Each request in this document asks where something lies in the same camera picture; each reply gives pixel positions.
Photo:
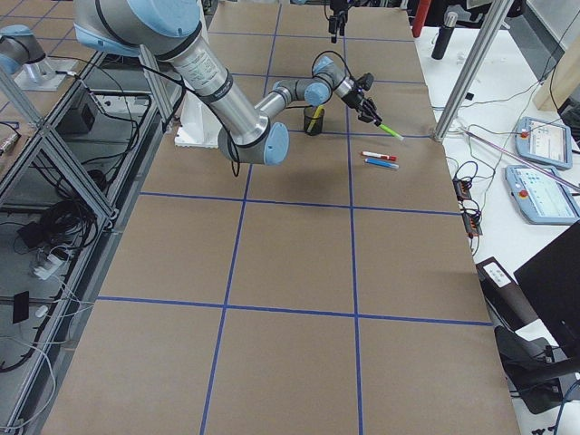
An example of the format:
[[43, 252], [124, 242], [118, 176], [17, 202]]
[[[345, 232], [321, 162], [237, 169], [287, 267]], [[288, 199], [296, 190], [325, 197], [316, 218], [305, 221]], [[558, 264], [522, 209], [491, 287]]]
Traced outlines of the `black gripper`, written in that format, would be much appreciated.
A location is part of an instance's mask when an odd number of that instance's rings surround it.
[[372, 123], [375, 126], [382, 124], [382, 119], [377, 118], [376, 106], [371, 99], [366, 99], [363, 90], [354, 86], [343, 96], [343, 102], [350, 108], [356, 110], [358, 120], [365, 123]]
[[344, 35], [347, 0], [330, 0], [329, 7], [332, 11], [332, 16], [329, 18], [329, 33], [331, 35], [331, 43], [335, 44], [337, 35]]

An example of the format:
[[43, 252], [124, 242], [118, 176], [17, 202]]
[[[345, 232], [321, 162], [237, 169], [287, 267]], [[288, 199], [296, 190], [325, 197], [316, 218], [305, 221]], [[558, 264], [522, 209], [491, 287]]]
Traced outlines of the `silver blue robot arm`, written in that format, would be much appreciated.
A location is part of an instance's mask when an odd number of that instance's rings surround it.
[[76, 1], [73, 10], [81, 44], [131, 57], [146, 47], [157, 60], [171, 63], [221, 122], [218, 147], [235, 163], [278, 165], [285, 159], [289, 133], [274, 118], [292, 102], [320, 106], [337, 95], [360, 121], [382, 124], [375, 104], [365, 96], [372, 76], [355, 80], [326, 56], [314, 64], [311, 78], [278, 82], [252, 104], [203, 37], [195, 1]]

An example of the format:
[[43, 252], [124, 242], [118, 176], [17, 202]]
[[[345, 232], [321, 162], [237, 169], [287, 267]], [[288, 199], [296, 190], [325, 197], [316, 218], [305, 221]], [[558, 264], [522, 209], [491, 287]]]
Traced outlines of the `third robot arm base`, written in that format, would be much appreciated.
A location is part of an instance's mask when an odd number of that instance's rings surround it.
[[55, 92], [64, 80], [32, 30], [23, 24], [1, 29], [1, 69], [15, 75], [16, 84], [25, 91]]

